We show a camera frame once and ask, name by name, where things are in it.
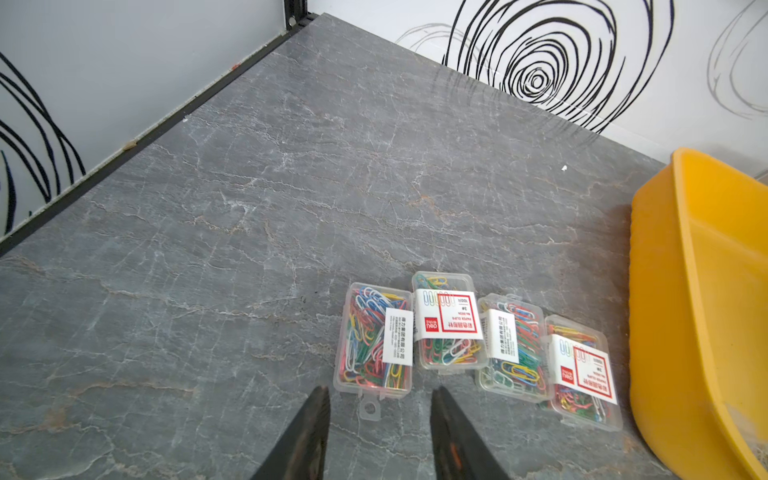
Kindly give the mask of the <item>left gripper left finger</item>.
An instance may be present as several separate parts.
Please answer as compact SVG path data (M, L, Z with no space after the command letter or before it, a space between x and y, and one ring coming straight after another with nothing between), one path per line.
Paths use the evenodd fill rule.
M322 479L330 416L329 389L318 386L251 479Z

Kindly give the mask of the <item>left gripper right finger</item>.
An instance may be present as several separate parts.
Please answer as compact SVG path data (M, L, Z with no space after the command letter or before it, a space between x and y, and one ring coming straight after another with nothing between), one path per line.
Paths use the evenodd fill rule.
M437 479L509 479L444 386L432 392L430 429Z

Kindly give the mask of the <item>paper clip box table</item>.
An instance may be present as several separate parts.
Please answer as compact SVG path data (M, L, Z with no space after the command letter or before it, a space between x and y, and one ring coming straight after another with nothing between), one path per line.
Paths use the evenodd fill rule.
M567 425L621 431L623 418L605 335L560 315L547 316L544 326L550 408Z

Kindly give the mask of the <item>yellow plastic tray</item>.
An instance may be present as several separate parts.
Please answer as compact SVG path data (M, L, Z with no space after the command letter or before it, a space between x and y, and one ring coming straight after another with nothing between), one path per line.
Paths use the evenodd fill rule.
M681 148L635 194L630 405L684 479L767 475L767 188Z

